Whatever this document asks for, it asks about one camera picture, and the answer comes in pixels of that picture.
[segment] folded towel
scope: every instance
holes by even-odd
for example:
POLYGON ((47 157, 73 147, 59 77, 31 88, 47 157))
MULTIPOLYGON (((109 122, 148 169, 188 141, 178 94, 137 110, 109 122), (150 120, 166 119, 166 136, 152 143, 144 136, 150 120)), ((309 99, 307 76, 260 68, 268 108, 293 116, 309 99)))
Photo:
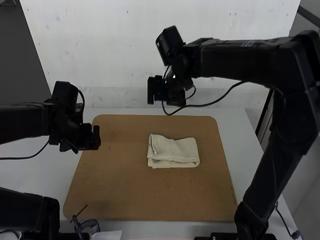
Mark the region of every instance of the folded towel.
POLYGON ((147 158, 148 167, 153 169, 195 168, 200 164, 197 143, 193 137, 172 140, 150 134, 147 158))

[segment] black cable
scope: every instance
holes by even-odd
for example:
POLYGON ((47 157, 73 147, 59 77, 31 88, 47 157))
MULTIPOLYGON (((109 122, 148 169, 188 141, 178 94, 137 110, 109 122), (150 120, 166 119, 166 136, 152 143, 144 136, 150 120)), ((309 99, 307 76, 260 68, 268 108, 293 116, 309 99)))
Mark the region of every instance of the black cable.
POLYGON ((0 235, 1 234, 6 234, 6 233, 13 233, 16 236, 16 239, 20 238, 19 234, 14 230, 3 230, 3 231, 0 231, 0 235))
POLYGON ((180 110, 182 109, 185 109, 185 108, 190 108, 190 107, 195 107, 195 108, 202 108, 202 107, 207 107, 207 106, 210 106, 210 105, 213 105, 213 104, 216 104, 217 102, 220 102, 222 99, 224 99, 232 89, 238 87, 239 85, 242 85, 242 84, 245 84, 246 81, 240 81, 240 82, 237 82, 236 84, 232 85, 226 92, 225 94, 223 94, 220 98, 218 98, 217 100, 214 100, 212 102, 209 102, 209 103, 206 103, 206 104, 200 104, 200 105, 194 105, 194 104, 189 104, 189 105, 185 105, 185 106, 182 106, 180 108, 178 108, 177 110, 171 112, 171 113, 167 113, 167 111, 165 110, 165 106, 164 106, 164 101, 161 101, 162 103, 162 109, 164 111, 164 113, 168 116, 172 116, 174 114, 176 114, 177 112, 179 112, 180 110))
POLYGON ((80 94, 80 96, 81 96, 81 98, 82 98, 82 108, 81 108, 81 112, 83 113, 84 110, 85 110, 85 96, 84 96, 84 94, 82 93, 82 91, 81 91, 80 89, 78 90, 78 92, 79 92, 79 94, 80 94))
POLYGON ((284 217, 282 216, 282 214, 280 213, 280 211, 278 210, 278 201, 276 201, 275 203, 275 209, 274 209, 278 215, 280 216, 284 226, 285 226, 285 229, 286 231, 288 232, 289 236, 293 239, 293 240, 296 240, 298 238, 301 238, 302 240, 304 240, 304 236, 302 235, 302 233, 299 231, 299 230, 296 230, 295 232, 293 232, 292 234, 290 233, 290 230, 286 224, 286 221, 284 219, 284 217))
POLYGON ((38 154, 40 154, 45 147, 49 144, 49 140, 46 142, 46 144, 34 155, 31 156, 18 156, 18 157, 0 157, 0 160, 24 160, 24 159, 32 159, 36 157, 38 154))
POLYGON ((193 85, 192 87, 194 88, 193 93, 190 96, 188 96, 185 100, 192 98, 196 94, 196 86, 193 85))

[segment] gray wall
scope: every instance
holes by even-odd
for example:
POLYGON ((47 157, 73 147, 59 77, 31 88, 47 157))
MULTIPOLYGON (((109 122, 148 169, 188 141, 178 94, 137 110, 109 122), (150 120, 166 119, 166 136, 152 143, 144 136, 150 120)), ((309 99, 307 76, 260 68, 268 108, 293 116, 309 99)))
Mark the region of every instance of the gray wall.
POLYGON ((43 102, 51 93, 20 2, 0 7, 0 104, 43 102))

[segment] cable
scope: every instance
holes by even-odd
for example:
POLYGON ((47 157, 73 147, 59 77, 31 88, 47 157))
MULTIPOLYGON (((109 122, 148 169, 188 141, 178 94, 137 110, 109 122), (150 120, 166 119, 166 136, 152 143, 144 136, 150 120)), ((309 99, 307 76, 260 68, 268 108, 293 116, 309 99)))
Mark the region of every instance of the cable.
POLYGON ((81 96, 81 98, 82 98, 82 108, 81 108, 81 112, 83 113, 84 110, 85 110, 85 96, 84 96, 84 94, 82 93, 82 91, 81 91, 80 89, 78 90, 78 92, 79 92, 79 94, 80 94, 80 96, 81 96))
POLYGON ((192 98, 196 94, 196 86, 193 85, 192 87, 194 88, 193 93, 190 96, 188 96, 185 100, 192 98))
POLYGON ((284 217, 282 216, 282 214, 280 213, 280 211, 278 210, 278 205, 279 205, 279 202, 278 200, 276 200, 276 192, 277 192, 277 176, 276 176, 276 167, 275 167, 275 161, 274 161, 274 154, 273 154, 273 142, 272 142, 272 145, 271 145, 271 163, 272 163, 272 168, 273 168, 273 183, 274 183, 274 199, 275 199, 275 207, 274 207, 274 210, 278 213, 278 215, 280 216, 284 226, 285 226, 285 229, 288 233, 288 235, 293 239, 293 240, 297 240, 298 238, 301 238, 302 240, 304 240, 304 237, 302 235, 302 233, 299 231, 299 230, 296 230, 294 231, 292 234, 290 233, 290 230, 286 224, 286 221, 284 219, 284 217))
POLYGON ((217 100, 214 100, 212 102, 209 102, 209 103, 206 103, 206 104, 200 104, 200 105, 194 105, 194 104, 189 104, 189 105, 185 105, 185 106, 182 106, 180 108, 178 108, 177 110, 171 112, 171 113, 167 113, 167 111, 165 110, 165 106, 164 106, 164 101, 161 101, 162 103, 162 109, 164 111, 164 113, 168 116, 172 116, 174 114, 176 114, 177 112, 181 111, 182 109, 185 109, 185 108, 190 108, 190 107, 195 107, 195 108, 202 108, 202 107, 207 107, 207 106, 210 106, 210 105, 213 105, 213 104, 216 104, 217 102, 220 102, 222 99, 224 99, 230 92, 232 89, 238 87, 239 85, 242 85, 242 84, 245 84, 246 81, 240 81, 240 82, 237 82, 236 84, 233 84, 226 92, 225 94, 223 94, 220 98, 218 98, 217 100))
POLYGON ((302 240, 304 240, 304 236, 302 235, 302 233, 299 230, 294 231, 292 234, 290 233, 290 230, 286 224, 286 221, 284 219, 284 217, 282 216, 282 214, 280 213, 280 211, 278 210, 278 201, 276 201, 275 203, 275 211, 278 213, 278 215, 280 216, 286 231, 288 232, 289 236, 293 239, 296 240, 298 238, 301 238, 302 240))
POLYGON ((16 239, 20 238, 19 234, 14 230, 3 230, 3 231, 0 231, 0 235, 1 234, 6 234, 6 233, 13 233, 16 236, 16 239))
POLYGON ((18 156, 18 157, 0 157, 0 160, 24 160, 24 159, 32 159, 36 157, 38 154, 40 154, 45 147, 49 144, 49 140, 46 142, 46 144, 34 155, 31 156, 18 156))

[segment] white wall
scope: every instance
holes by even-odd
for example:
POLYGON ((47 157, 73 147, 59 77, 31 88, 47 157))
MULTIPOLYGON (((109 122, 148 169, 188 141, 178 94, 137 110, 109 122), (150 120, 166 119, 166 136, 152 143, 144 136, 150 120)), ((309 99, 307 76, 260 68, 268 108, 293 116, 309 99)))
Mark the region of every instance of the white wall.
MULTIPOLYGON (((50 87, 55 81, 69 81, 95 108, 150 107, 147 79, 165 71, 155 46, 164 28, 176 25, 187 43, 201 37, 283 37, 289 34, 299 4, 299 0, 21 1, 50 87)), ((211 102, 233 83, 217 78, 194 82, 193 103, 211 102)), ((248 83, 215 107, 243 107, 255 127, 267 93, 248 83)))

